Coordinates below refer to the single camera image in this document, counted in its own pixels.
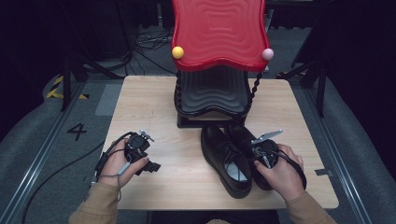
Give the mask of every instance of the wooden table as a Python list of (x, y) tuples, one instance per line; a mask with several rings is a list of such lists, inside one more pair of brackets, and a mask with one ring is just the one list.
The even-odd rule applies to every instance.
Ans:
[[(201, 129), (179, 129), (173, 103), (175, 77), (127, 77), (106, 137), (104, 150), (124, 133), (144, 129), (155, 142), (149, 158), (162, 167), (143, 172), (122, 188), (119, 209), (215, 210), (285, 208), (275, 191), (259, 189), (253, 181), (246, 198), (231, 197), (219, 176), (203, 157)], [(304, 158), (307, 191), (324, 207), (335, 208), (338, 200), (327, 175), (316, 175), (323, 163), (307, 129), (289, 83), (262, 80), (247, 115), (246, 126), (255, 136), (278, 129), (274, 141), (289, 145)]]

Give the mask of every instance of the yellow ball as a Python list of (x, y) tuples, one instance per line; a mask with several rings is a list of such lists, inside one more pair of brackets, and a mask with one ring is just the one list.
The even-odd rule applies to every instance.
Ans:
[(172, 49), (172, 56), (176, 59), (181, 59), (184, 55), (184, 49), (181, 47), (174, 47)]

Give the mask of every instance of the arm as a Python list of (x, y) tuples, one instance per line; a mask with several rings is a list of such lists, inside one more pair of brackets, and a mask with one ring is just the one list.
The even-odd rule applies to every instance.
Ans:
[[(128, 139), (120, 141), (112, 150), (123, 149), (127, 141)], [(116, 176), (126, 162), (123, 150), (108, 158), (102, 171), (103, 176), (91, 186), (86, 200), (70, 216), (69, 223), (116, 223), (120, 189), (148, 163), (148, 158), (132, 163), (122, 175)]]
[[(291, 147), (278, 144), (280, 150), (303, 168), (303, 159), (291, 150)], [(257, 170), (268, 183), (285, 200), (293, 223), (335, 223), (318, 202), (305, 192), (303, 182), (294, 168), (283, 158), (279, 158), (273, 169), (268, 169), (259, 161), (255, 161)]]

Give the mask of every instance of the hazard tape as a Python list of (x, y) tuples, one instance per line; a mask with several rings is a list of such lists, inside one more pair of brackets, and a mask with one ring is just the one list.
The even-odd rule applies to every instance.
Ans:
[[(56, 93), (56, 90), (58, 89), (59, 85), (61, 85), (61, 82), (64, 80), (64, 76), (59, 75), (56, 80), (53, 82), (52, 87), (49, 90), (49, 93), (47, 93), (46, 98), (59, 98), (63, 99), (64, 95), (61, 93)], [(81, 94), (78, 99), (80, 100), (88, 100), (90, 98), (89, 94)]]

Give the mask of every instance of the red plastic tray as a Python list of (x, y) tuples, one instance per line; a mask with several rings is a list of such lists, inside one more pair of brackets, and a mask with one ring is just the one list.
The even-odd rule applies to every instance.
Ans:
[(263, 71), (269, 48), (264, 27), (264, 0), (173, 0), (176, 26), (173, 57), (179, 70), (199, 71), (229, 65), (244, 71)]

